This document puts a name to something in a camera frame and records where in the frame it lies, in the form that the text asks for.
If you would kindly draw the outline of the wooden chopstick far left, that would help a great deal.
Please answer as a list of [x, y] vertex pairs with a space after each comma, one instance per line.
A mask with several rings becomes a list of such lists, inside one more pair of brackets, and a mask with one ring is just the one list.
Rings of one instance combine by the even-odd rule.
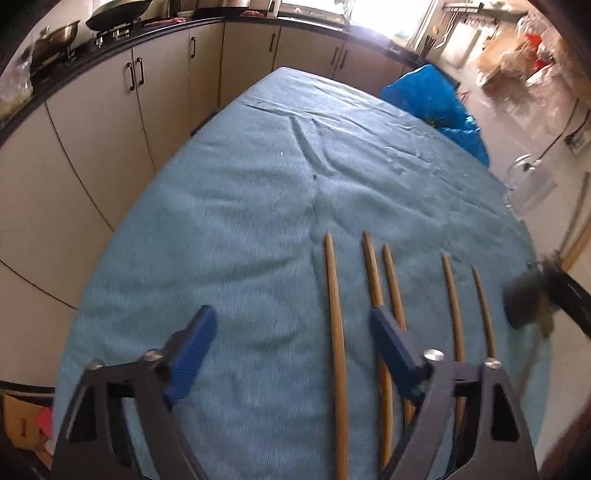
[[339, 299], [337, 263], [332, 234], [325, 234], [325, 262], [329, 292], [329, 319], [332, 334], [332, 365], [334, 366], [335, 399], [335, 478], [349, 478], [349, 410], [346, 349], [342, 329], [342, 309]]

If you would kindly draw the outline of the light blue fleece table cloth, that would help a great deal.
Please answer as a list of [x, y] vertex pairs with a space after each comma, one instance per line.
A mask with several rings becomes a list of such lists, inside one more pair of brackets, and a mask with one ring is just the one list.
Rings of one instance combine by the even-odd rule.
[[176, 421], [212, 479], [330, 479], [332, 341], [325, 236], [338, 269], [348, 368], [349, 477], [378, 471], [379, 390], [362, 235], [389, 246], [408, 328], [454, 351], [442, 257], [451, 260], [473, 363], [497, 354], [532, 434], [551, 350], [525, 372], [532, 333], [506, 320], [504, 284], [535, 257], [504, 185], [419, 119], [367, 93], [280, 69], [195, 134], [117, 228], [86, 286], [62, 356], [60, 425], [92, 359], [164, 344], [202, 305], [217, 335]]

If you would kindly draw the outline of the hanging plastic bags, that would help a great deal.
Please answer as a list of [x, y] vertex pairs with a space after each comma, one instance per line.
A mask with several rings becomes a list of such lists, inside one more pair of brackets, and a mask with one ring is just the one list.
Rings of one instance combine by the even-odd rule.
[[499, 102], [531, 101], [530, 112], [556, 135], [590, 105], [590, 74], [566, 39], [535, 9], [497, 33], [475, 60], [477, 85]]

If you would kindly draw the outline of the blue plastic bag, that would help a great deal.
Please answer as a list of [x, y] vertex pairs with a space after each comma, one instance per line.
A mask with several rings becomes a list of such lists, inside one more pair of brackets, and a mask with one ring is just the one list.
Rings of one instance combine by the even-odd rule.
[[452, 82], [434, 65], [411, 71], [381, 90], [380, 98], [429, 124], [484, 166], [490, 157], [476, 119]]

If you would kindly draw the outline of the wooden chopstick far right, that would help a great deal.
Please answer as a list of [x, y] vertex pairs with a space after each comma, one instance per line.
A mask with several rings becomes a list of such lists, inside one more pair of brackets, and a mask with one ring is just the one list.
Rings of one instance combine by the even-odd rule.
[[491, 358], [497, 357], [496, 341], [492, 323], [492, 317], [489, 311], [489, 305], [486, 298], [486, 294], [483, 288], [480, 274], [475, 266], [472, 267], [472, 274], [477, 290], [477, 295], [480, 304], [481, 316], [483, 321], [483, 328], [485, 333], [487, 355]]

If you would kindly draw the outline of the dark utensil holder cup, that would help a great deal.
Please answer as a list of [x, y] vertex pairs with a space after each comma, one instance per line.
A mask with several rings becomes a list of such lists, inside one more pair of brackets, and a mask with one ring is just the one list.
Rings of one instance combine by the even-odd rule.
[[537, 325], [544, 338], [554, 331], [553, 309], [541, 263], [530, 264], [503, 289], [503, 305], [510, 326], [520, 330]]

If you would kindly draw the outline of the black wok pan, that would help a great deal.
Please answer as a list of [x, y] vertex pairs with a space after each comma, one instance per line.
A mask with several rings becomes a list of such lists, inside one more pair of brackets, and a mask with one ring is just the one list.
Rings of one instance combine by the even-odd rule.
[[106, 32], [140, 18], [151, 3], [151, 0], [110, 1], [97, 8], [85, 24], [91, 31]]

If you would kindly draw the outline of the wooden chopstick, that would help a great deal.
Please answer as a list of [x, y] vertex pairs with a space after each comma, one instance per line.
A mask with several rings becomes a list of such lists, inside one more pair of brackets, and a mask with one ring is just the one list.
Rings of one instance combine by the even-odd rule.
[[[404, 306], [401, 297], [401, 290], [399, 286], [398, 277], [396, 274], [396, 270], [394, 269], [394, 258], [390, 249], [390, 246], [387, 243], [383, 244], [382, 247], [382, 254], [384, 263], [386, 266], [386, 272], [388, 277], [388, 285], [389, 291], [392, 301], [394, 319], [397, 320], [400, 328], [404, 331], [408, 330], [406, 316], [404, 312]], [[404, 428], [410, 426], [412, 420], [414, 419], [415, 408], [412, 402], [408, 399], [404, 399], [403, 401], [403, 415], [404, 415]]]
[[477, 295], [480, 304], [481, 316], [483, 321], [483, 328], [485, 333], [487, 355], [491, 358], [497, 357], [496, 341], [492, 323], [492, 317], [489, 311], [489, 305], [486, 298], [486, 294], [483, 288], [480, 274], [475, 266], [472, 267], [472, 274], [477, 290]]
[[[466, 361], [465, 337], [463, 330], [462, 315], [460, 310], [460, 303], [456, 284], [454, 281], [453, 269], [451, 260], [445, 253], [441, 254], [444, 277], [448, 292], [450, 313], [452, 319], [452, 330], [454, 338], [454, 355], [457, 362], [463, 363]], [[462, 426], [464, 414], [466, 409], [466, 398], [456, 398], [455, 409], [455, 435], [458, 435]]]
[[337, 263], [332, 234], [325, 234], [325, 262], [329, 292], [329, 319], [332, 334], [332, 365], [334, 366], [335, 399], [335, 478], [349, 478], [349, 410], [346, 349], [342, 329], [342, 309], [339, 299]]
[[[365, 254], [368, 274], [370, 300], [373, 307], [384, 305], [381, 278], [374, 249], [372, 236], [363, 231], [363, 254]], [[393, 387], [392, 380], [385, 362], [378, 356], [378, 383], [380, 397], [380, 456], [379, 467], [383, 471], [392, 457], [393, 447]]]

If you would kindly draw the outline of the steel cooking pot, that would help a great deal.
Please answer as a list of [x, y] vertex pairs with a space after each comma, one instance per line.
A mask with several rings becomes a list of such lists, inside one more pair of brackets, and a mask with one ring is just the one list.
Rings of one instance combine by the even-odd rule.
[[78, 33], [79, 20], [50, 31], [44, 28], [33, 44], [32, 64], [42, 65], [55, 55], [67, 53]]

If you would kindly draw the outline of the beige lower kitchen cabinets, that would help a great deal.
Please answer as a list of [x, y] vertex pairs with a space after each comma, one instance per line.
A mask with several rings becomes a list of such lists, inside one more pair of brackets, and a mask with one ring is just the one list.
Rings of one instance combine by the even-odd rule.
[[280, 67], [370, 94], [416, 55], [342, 30], [207, 19], [135, 34], [51, 78], [1, 131], [1, 379], [51, 387], [83, 288], [148, 183]]

